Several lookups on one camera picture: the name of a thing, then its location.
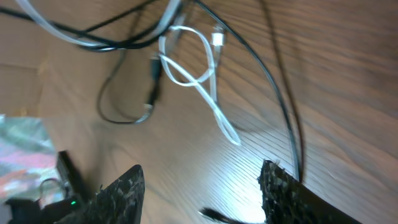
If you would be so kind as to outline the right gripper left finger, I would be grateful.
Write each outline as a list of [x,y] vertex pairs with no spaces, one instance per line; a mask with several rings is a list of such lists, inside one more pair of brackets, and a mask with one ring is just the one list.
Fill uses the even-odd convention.
[[140,224],[145,194],[142,166],[136,164],[58,224]]

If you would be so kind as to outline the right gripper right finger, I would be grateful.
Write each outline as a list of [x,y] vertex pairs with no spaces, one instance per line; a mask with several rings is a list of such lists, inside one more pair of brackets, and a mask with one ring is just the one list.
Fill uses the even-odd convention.
[[296,181],[275,162],[263,162],[258,182],[267,224],[359,224]]

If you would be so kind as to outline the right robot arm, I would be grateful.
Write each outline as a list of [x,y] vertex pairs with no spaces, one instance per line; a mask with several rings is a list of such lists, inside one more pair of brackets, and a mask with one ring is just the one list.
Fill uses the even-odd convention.
[[[69,155],[58,155],[61,179],[41,181],[37,200],[10,198],[10,223],[140,223],[145,182],[142,166],[132,166],[95,196],[88,196]],[[357,221],[307,189],[277,163],[265,160],[258,183],[265,224],[338,224]]]

